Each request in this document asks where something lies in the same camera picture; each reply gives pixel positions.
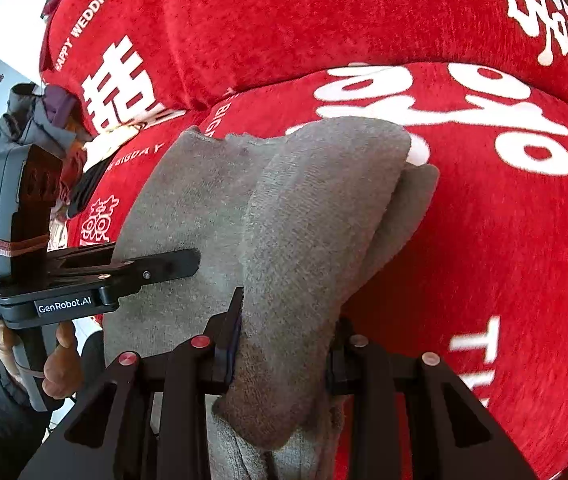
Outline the dark jacket left forearm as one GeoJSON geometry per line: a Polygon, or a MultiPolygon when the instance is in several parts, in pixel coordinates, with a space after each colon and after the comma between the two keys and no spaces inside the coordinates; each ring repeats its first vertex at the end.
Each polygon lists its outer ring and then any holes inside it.
{"type": "MultiPolygon", "coordinates": [[[[104,333],[87,338],[78,351],[83,390],[105,370],[104,333]]],[[[0,479],[15,479],[41,446],[52,414],[32,408],[28,393],[19,387],[0,362],[0,479]]]]}

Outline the person's left hand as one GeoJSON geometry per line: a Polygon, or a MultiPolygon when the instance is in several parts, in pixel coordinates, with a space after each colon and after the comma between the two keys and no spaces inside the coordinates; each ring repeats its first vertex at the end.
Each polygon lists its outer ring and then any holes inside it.
{"type": "MultiPolygon", "coordinates": [[[[43,390],[53,399],[64,400],[77,393],[83,384],[74,324],[71,321],[59,323],[56,339],[58,346],[47,358],[43,367],[43,390]]],[[[12,353],[12,348],[16,344],[17,336],[0,321],[0,362],[14,382],[24,388],[20,370],[12,353]]]]}

